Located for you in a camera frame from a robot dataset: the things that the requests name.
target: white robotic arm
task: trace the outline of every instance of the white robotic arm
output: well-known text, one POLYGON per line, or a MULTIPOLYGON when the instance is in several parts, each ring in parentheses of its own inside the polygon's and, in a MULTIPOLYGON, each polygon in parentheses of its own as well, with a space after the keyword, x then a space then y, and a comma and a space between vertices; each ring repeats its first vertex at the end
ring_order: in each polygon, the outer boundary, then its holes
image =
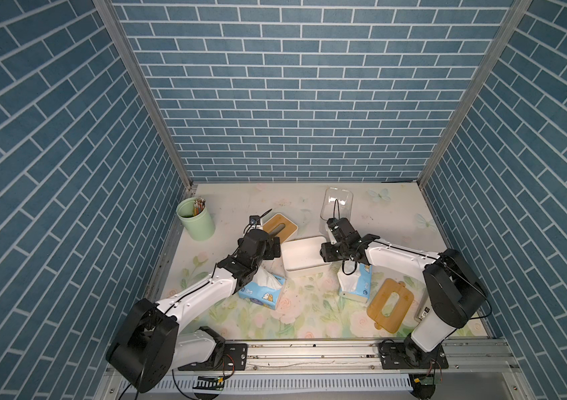
MULTIPOLYGON (((404 341, 401 356, 411 367, 427 365, 439 354, 441 341, 463 327, 486 300, 479 279, 455 250, 423 252, 370 234, 360 237, 346 218, 328 220, 328 228, 335 240, 321 246, 325 261, 365 262, 425 282, 433 312, 404 341)), ((128 313, 106 360, 140 393, 153 388, 172 368, 200 363, 213 370, 220 364, 225 340, 216 332, 204 326, 177 334, 203 311, 250 283, 264 259, 281 255, 278 238, 271 239, 261 229, 248 230, 238 242, 235 253, 218 262, 203 280, 157 303, 142 299, 128 313)))
POLYGON ((487 300, 479 278, 455 250, 423 252, 375 235, 361 237, 346 218, 330 218, 327 224, 331 241, 321 246, 324 261, 353 260, 391 268, 426 284, 433 312, 404 340, 404 359, 412 367, 434 359, 440 343, 462 328, 487 300))
POLYGON ((238 242, 237 250, 203 280, 157 303, 141 299, 128 313, 105 358, 140 393, 157 385, 171 368, 202 363, 214 369, 220 364, 225 340, 216 332, 201 327, 189 335, 177 334, 250 283, 263 260, 281 255, 279 239, 261 229, 248 230, 238 242))

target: green pen holder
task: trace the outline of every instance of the green pen holder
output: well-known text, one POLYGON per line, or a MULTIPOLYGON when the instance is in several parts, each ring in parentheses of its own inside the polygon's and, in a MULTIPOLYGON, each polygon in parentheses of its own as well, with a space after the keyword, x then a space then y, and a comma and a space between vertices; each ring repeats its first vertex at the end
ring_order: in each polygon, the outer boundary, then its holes
POLYGON ((190 237, 192 237, 192 240, 201 242, 210 239, 210 236, 214 234, 214 221, 210 212, 208 212, 208 206, 204 207, 199 215, 193 216, 194 200, 195 197, 191 197, 179 203, 176 206, 176 215, 188 231, 188 234, 190 234, 190 237))

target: blue brick wall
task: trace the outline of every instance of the blue brick wall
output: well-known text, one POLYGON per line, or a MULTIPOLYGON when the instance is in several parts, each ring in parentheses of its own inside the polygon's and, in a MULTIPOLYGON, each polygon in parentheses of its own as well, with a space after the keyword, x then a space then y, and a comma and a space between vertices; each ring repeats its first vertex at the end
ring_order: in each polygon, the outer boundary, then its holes
POLYGON ((512 0, 115 0, 195 182, 410 180, 512 0))
POLYGON ((535 396, 567 399, 567 1, 532 2, 426 193, 535 396))
POLYGON ((0 398, 95 394, 180 181, 90 0, 0 0, 0 398))

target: clear plastic container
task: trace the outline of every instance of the clear plastic container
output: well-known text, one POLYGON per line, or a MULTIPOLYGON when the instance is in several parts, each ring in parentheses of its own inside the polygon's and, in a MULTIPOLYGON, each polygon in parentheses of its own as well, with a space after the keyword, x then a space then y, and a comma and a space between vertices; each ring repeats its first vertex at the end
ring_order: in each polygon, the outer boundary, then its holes
POLYGON ((353 192, 345 189, 327 188, 324 196, 321 219, 327 221, 329 218, 348 218, 353 206, 353 192))

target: white tissue box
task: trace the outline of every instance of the white tissue box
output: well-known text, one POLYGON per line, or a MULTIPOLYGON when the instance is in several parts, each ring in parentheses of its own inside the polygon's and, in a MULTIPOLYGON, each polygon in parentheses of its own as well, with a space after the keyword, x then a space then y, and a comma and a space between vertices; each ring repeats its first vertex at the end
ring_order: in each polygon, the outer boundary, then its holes
POLYGON ((361 273, 357 280, 357 287, 355 287, 355 290, 352 292, 344 292, 339 288, 339 296, 365 303, 370 299, 370 286, 373 280, 372 267, 359 262, 357 268, 359 268, 359 272, 361 273))
POLYGON ((286 278, 282 278, 275 274, 272 274, 272 276, 274 276, 274 278, 281 284, 280 289, 274 290, 266 286, 259 286, 255 282, 250 282, 237 292, 239 294, 239 298, 247 299, 255 304, 275 310, 277 308, 277 303, 279 302, 279 295, 281 294, 281 291, 284 290, 286 278))

